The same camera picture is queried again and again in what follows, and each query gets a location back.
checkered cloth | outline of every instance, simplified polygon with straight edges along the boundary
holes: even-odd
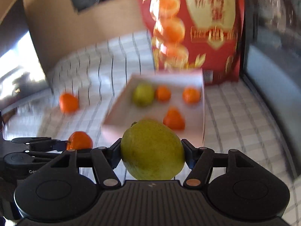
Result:
[[[100,123],[132,73],[154,72],[150,37],[146,31],[96,44],[60,60],[49,75],[54,95],[18,109],[8,123],[6,139],[49,136],[66,140],[74,131],[85,131],[94,147],[110,146],[103,138]],[[81,110],[62,115],[58,97],[62,92],[79,96]],[[262,99],[243,82],[206,87],[205,146],[215,152],[238,149],[284,181],[290,189],[290,202],[283,218],[299,225],[301,181],[292,182],[286,170],[282,135]],[[134,179],[122,162],[114,170],[121,182]],[[183,182],[190,170],[185,165],[175,177]],[[94,181],[93,172],[81,173]],[[225,173],[214,168],[212,179]]]

green pear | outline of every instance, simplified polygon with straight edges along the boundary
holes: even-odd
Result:
[[[151,84],[140,83],[134,90],[133,102],[139,107],[151,105],[155,98],[155,90]]]
[[[170,180],[184,166],[185,153],[178,136],[162,123],[144,119],[127,129],[121,157],[138,180]]]

pink box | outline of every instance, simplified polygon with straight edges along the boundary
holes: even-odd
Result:
[[[132,102],[132,93],[141,82],[154,85],[166,85],[172,92],[169,102],[160,103],[156,100],[148,107],[140,108]],[[194,86],[201,91],[201,101],[195,105],[187,105],[182,99],[185,87]],[[205,131],[205,101],[203,73],[199,71],[183,71],[178,73],[150,73],[131,76],[127,86],[115,99],[112,107],[108,110],[101,125],[101,132],[108,142],[114,143],[123,133],[131,127],[133,122],[149,117],[163,122],[168,108],[175,106],[180,110],[186,122],[184,131],[176,131],[180,139],[187,139],[195,147],[204,146]]]

red package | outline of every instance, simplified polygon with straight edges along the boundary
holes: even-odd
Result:
[[[244,0],[138,0],[157,70],[202,68],[206,84],[237,81]]]

screw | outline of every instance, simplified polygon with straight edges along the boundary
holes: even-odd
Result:
[[[113,187],[118,184],[118,181],[113,178],[108,178],[105,181],[103,181],[103,184],[108,187]]]
[[[201,181],[195,178],[191,178],[186,181],[186,184],[195,187],[195,186],[199,186],[201,184]]]

